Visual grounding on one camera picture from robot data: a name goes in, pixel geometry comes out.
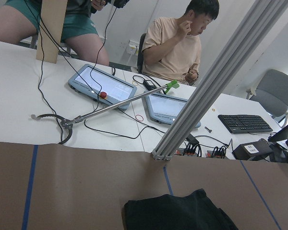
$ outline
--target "beige t-shirt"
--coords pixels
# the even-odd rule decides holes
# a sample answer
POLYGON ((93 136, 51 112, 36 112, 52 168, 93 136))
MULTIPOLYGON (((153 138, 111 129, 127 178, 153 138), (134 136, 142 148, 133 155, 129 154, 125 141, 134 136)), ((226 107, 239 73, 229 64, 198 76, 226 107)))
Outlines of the beige t-shirt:
MULTIPOLYGON (((176 34, 177 30, 178 25, 174 18, 161 17, 154 20, 146 33, 142 52, 147 48, 166 42, 176 34)), ((143 73, 185 83, 185 74, 189 69, 198 71, 201 50, 202 46, 199 36, 187 35, 157 63, 147 65, 144 61, 143 73)))

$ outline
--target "black hair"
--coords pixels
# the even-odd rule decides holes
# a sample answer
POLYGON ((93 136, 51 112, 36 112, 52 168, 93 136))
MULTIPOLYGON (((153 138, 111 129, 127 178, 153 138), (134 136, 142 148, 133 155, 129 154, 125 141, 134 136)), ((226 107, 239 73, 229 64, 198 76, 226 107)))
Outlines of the black hair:
POLYGON ((193 10, 196 14, 209 15, 212 20, 215 20, 219 14, 218 0, 192 0, 185 12, 185 15, 193 10))

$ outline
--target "white label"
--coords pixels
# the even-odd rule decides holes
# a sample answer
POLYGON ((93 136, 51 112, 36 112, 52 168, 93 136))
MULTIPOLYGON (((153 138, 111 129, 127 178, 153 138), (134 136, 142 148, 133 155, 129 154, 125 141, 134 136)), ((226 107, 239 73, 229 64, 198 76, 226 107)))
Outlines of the white label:
POLYGON ((244 147, 249 153, 258 153, 259 152, 257 150, 257 148, 255 148, 254 145, 245 145, 244 147))

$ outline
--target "black keyboard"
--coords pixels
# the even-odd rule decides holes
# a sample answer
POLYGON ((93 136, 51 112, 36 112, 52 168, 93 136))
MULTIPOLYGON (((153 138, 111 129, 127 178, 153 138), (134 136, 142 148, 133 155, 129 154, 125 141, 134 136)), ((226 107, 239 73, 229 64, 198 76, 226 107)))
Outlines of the black keyboard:
POLYGON ((230 133, 261 133, 273 129, 258 115, 219 115, 217 116, 230 133))

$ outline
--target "tablet screen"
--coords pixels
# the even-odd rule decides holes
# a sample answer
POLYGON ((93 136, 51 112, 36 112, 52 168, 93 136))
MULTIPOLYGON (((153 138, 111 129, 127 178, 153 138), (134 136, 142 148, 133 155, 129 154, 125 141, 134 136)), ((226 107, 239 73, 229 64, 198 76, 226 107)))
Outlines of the tablet screen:
POLYGON ((96 69, 92 72, 91 70, 92 68, 87 67, 80 73, 80 76, 86 81, 86 83, 80 76, 76 77, 75 80, 84 85, 89 85, 97 92, 101 89, 101 92, 106 92, 108 96, 119 101, 123 101, 129 98, 133 90, 131 86, 114 80, 113 78, 103 74, 102 72, 99 72, 96 69))
POLYGON ((156 95, 149 95, 149 99, 152 105, 153 112, 155 114, 163 114, 167 116, 177 117, 182 110, 185 101, 174 100, 166 97, 159 97, 156 95))

